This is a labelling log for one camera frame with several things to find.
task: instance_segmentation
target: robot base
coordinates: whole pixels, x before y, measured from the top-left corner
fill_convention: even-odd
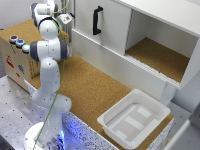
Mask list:
[[[35,145],[35,137],[42,128],[43,124],[43,122],[35,124],[26,132],[24,137],[24,150],[33,150],[33,147]],[[42,148],[42,146],[38,142],[34,150],[49,150],[49,148],[47,146]]]

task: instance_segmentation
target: cabinet shelf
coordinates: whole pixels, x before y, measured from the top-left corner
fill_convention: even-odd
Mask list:
[[[190,59],[149,38],[144,38],[126,54],[181,82]]]

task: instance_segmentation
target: box handle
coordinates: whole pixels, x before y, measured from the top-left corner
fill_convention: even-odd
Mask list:
[[[98,12],[103,11],[103,8],[101,6],[98,6],[97,9],[94,10],[94,15],[93,15],[93,35],[97,35],[101,33],[101,30],[97,28],[98,24]]]

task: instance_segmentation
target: cardboard box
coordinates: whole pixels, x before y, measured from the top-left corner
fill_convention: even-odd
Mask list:
[[[23,30],[24,26],[28,26],[27,30],[33,29],[36,34],[28,34]],[[35,29],[32,21],[26,21],[19,25],[11,27],[13,30],[12,35],[17,35],[19,38],[28,41],[27,44],[30,44],[33,41],[42,40],[39,34],[39,31]],[[11,35],[11,28],[5,29],[0,32],[0,51],[5,67],[6,74],[12,78],[15,82],[17,82],[21,87],[28,91],[28,87],[26,86],[24,79],[29,81],[40,73],[40,63],[34,61],[29,54],[25,54],[21,49],[16,48],[15,45],[9,43],[9,37]],[[21,32],[14,33],[15,30],[21,29]],[[64,40],[69,43],[69,36],[66,32],[62,32]]]

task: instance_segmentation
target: open cabinet compartment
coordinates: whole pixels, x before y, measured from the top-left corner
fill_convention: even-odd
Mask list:
[[[183,78],[189,71],[195,48],[198,48],[197,36],[132,10],[126,54],[164,74],[169,81],[178,83],[179,88],[190,80],[189,74],[195,74],[190,72],[187,79]]]

